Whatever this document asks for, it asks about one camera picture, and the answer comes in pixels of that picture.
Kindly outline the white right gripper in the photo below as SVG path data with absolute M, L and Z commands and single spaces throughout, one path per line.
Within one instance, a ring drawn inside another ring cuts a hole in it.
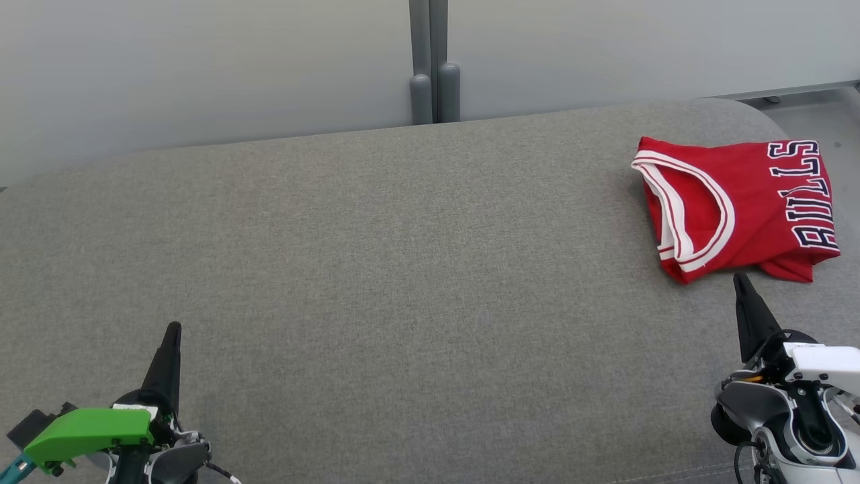
M 808 382 L 858 395 L 856 347 L 827 346 L 801 331 L 784 331 L 745 273 L 734 273 L 733 285 L 745 382 L 786 388 Z

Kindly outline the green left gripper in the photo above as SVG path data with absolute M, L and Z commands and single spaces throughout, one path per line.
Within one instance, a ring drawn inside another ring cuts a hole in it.
M 49 471 L 86 454 L 166 444 L 180 409 L 181 335 L 181 323 L 170 322 L 139 390 L 110 407 L 76 407 L 47 415 L 24 446 L 25 456 Z

